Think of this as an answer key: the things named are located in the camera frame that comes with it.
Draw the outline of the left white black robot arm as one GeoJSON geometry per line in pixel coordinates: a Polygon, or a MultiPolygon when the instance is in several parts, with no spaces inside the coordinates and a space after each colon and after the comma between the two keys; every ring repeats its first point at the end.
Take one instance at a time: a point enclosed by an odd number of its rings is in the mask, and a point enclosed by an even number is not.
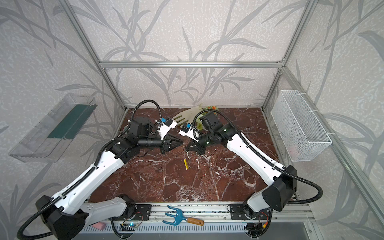
{"type": "Polygon", "coordinates": [[[141,149],[169,152],[183,141],[169,134],[177,126],[173,119],[138,117],[111,143],[98,153],[96,162],[69,186],[51,198],[41,197],[36,205],[41,218],[58,240],[71,240],[83,228],[114,217],[131,218],[136,213],[135,201],[123,194],[114,199],[87,204],[86,199],[116,170],[140,153],[141,149]]]}

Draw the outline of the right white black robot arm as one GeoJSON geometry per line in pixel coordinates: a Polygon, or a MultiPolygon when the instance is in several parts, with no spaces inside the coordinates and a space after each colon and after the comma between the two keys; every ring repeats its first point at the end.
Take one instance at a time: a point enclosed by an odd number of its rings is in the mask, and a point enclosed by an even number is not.
{"type": "Polygon", "coordinates": [[[297,170],[293,166],[284,167],[271,159],[252,144],[231,121],[223,125],[217,115],[218,111],[208,110],[207,114],[201,116],[200,119],[207,130],[204,134],[191,123],[182,125],[180,135],[191,138],[186,150],[203,155],[207,147],[221,144],[259,174],[267,186],[243,202],[244,213],[248,219],[255,219],[259,212],[266,209],[282,211],[296,193],[297,180],[290,176],[297,175],[297,170]]]}

